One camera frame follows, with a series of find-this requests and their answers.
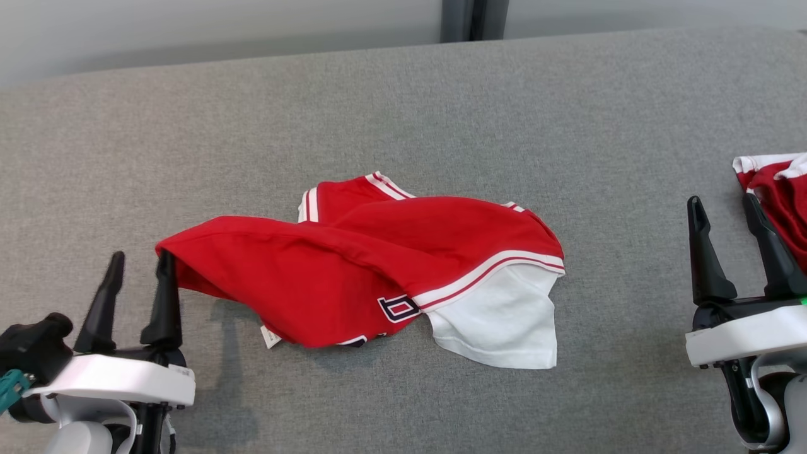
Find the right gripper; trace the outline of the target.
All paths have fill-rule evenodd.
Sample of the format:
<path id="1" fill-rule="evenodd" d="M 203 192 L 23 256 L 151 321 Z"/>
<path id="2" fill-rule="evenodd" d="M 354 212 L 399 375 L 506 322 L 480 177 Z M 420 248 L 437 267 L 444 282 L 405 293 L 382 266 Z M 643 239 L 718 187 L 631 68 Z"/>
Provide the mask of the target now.
<path id="1" fill-rule="evenodd" d="M 767 365 L 805 367 L 806 276 L 764 213 L 758 197 L 743 196 L 748 230 L 755 237 L 767 284 L 765 298 L 732 301 L 737 289 L 724 275 L 700 197 L 687 202 L 692 296 L 695 309 L 685 348 L 694 367 L 766 356 Z"/>

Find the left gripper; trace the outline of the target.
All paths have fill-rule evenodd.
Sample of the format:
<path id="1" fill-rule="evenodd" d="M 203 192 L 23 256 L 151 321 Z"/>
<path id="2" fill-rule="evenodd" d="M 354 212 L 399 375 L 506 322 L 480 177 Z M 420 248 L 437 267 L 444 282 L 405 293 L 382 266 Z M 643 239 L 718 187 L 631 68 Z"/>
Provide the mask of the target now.
<path id="1" fill-rule="evenodd" d="M 73 345 L 77 353 L 117 349 L 112 339 L 116 301 L 123 286 L 125 253 L 115 251 Z M 22 354 L 22 371 L 34 377 L 23 396 L 65 408 L 112 408 L 118 404 L 194 405 L 196 380 L 184 354 L 176 259 L 161 249 L 149 324 L 139 342 L 150 346 L 109 354 L 66 351 Z"/>

